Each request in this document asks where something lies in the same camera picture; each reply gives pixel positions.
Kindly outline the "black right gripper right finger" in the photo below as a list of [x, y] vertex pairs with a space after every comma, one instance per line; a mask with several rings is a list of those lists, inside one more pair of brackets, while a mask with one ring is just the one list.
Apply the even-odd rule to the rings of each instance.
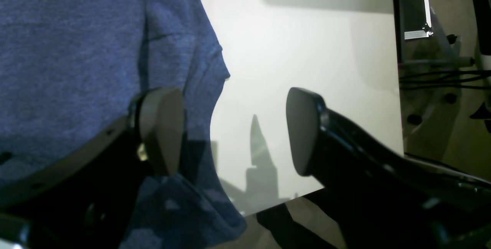
[[286, 102], [293, 165], [328, 192], [349, 249], [483, 249], [490, 183], [404, 158], [324, 99], [293, 87]]

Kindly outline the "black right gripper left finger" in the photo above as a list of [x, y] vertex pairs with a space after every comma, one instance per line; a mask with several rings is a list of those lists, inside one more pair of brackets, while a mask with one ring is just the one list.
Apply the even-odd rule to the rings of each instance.
[[178, 171], [182, 91], [137, 95], [129, 112], [50, 167], [1, 189], [1, 247], [117, 249], [140, 186]]

